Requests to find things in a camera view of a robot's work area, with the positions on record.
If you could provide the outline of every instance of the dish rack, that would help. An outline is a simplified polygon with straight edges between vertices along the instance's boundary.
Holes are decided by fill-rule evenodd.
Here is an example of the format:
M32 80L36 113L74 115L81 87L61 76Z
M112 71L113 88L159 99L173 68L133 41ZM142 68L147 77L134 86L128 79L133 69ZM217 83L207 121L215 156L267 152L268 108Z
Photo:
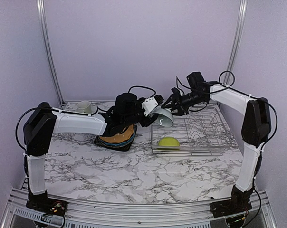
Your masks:
M179 146L159 146L164 137L174 137ZM156 156L221 156L231 147L231 137L216 104L199 112L174 116L172 127L153 123L150 127L150 145Z

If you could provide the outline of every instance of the marble countertop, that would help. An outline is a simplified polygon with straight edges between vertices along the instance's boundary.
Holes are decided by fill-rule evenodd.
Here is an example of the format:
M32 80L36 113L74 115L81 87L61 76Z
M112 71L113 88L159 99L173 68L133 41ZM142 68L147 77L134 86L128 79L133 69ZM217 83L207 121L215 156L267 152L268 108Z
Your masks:
M92 103L102 109L112 105L113 102ZM219 111L217 105L211 105ZM76 103L68 103L65 109L76 110ZM219 157L153 156L150 129L142 127L138 127L128 152L97 147L94 136L89 134L55 134L45 161L48 193L137 204L228 197L240 172L242 154L226 122L225 126L232 142L230 149Z

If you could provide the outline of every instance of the purple wall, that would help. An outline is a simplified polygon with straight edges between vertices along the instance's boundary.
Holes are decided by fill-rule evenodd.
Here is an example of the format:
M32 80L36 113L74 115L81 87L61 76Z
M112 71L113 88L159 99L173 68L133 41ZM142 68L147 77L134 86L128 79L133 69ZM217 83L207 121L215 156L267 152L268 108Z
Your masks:
M266 97L277 110L278 131L265 147L257 185L266 189L278 227L287 228L287 0L249 1L234 73L236 89ZM240 142L242 117L223 111Z
M113 99L133 85L167 97L175 76L225 70L239 1L46 0L45 10L65 100Z
M16 122L42 101L58 106L36 1L0 0L0 219L11 188L25 176Z

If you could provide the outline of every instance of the stack of plates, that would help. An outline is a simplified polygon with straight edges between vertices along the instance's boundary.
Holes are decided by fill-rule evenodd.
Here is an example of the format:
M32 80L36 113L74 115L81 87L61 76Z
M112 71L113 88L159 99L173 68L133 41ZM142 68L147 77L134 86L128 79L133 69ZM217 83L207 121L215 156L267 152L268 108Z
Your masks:
M108 149L116 151L128 151L133 143L137 131L136 125L131 125L122 133L116 134L112 137L98 136L94 143Z

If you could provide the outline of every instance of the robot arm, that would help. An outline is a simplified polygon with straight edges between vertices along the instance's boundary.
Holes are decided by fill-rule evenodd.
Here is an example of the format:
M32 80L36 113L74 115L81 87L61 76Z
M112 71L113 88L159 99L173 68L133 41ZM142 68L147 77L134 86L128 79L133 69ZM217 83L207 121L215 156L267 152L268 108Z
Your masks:
M29 178L27 207L45 213L54 208L56 200L48 198L44 181L45 154L53 133L114 136L136 123L147 127L157 118L150 117L149 113L162 102L161 95L137 99L134 94L123 93L106 113L99 114L68 112L41 103L23 127L26 145L24 168ZM61 209L57 209L57 214L64 215L66 202L61 201L60 204Z
M206 82L200 72L187 76L191 92L181 95L173 88L173 94L164 102L162 108L169 108L173 115L188 114L188 108L210 100L225 104L244 116L242 138L244 157L239 178L233 186L231 199L211 204L214 217L226 216L251 209L250 195L254 190L254 177L261 166L261 149L271 131L270 113L267 99L255 99L229 89L219 82Z
M210 99L237 110L243 116L246 115L247 111L247 118L249 118L250 106L251 104L255 104L257 100L230 89L223 90L224 88L225 87L223 87L222 85L213 85L210 88ZM261 147L265 142L261 142L259 145L256 144L256 146L252 145L250 143L254 142L251 142L251 139L252 137L255 137L255 135L250 135L250 133L246 133L246 131L243 131L242 134L244 143L244 157L239 178L236 182L236 188L242 192L246 192L253 187L252 182L255 175L255 169L258 163L258 158L261 154Z

